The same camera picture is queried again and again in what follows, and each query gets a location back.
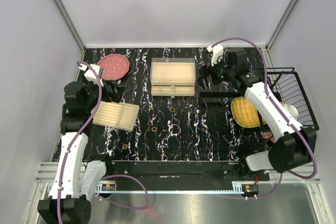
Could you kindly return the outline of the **beige jewelry box with drawers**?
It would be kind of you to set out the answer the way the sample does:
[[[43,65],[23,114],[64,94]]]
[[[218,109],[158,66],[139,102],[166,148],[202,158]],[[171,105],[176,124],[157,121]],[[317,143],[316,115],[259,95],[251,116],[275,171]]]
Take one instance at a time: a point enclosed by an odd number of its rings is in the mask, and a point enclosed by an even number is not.
[[[193,97],[196,67],[193,58],[153,58],[150,72],[152,96]]]

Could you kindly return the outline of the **beige jewelry tray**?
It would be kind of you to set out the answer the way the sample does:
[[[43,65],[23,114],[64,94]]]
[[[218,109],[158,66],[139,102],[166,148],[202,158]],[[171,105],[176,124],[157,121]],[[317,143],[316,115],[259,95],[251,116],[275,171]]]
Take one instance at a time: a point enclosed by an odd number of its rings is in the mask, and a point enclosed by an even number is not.
[[[128,103],[100,102],[92,123],[132,132],[140,107]]]

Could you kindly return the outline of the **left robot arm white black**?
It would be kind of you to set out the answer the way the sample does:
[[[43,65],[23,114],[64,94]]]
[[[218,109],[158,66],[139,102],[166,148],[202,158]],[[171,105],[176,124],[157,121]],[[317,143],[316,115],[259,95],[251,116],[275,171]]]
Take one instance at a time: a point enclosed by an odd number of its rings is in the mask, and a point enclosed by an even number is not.
[[[120,102],[124,88],[114,81],[73,81],[64,87],[65,104],[60,123],[60,156],[55,180],[47,199],[38,202],[38,213],[46,223],[88,223],[91,199],[100,179],[113,175],[112,165],[90,161],[81,165],[89,139],[93,115],[101,102]]]

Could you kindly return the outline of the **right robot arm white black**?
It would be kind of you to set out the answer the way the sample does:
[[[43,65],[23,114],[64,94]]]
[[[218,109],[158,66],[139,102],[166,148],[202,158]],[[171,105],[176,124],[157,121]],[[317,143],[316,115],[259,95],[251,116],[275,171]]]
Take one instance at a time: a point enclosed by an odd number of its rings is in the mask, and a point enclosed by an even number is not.
[[[275,139],[268,151],[247,155],[245,163],[238,167],[239,176],[250,180],[257,171],[271,169],[278,173],[289,172],[302,179],[312,179],[317,174],[317,161],[313,148],[317,132],[312,127],[304,127],[291,115],[290,106],[283,106],[272,93],[267,83],[267,71],[251,71],[247,61],[228,52],[227,64],[220,65],[219,59],[225,55],[222,45],[206,48],[211,56],[209,63],[200,69],[200,79],[211,77],[213,84],[230,82],[253,108],[257,117],[266,121]]]

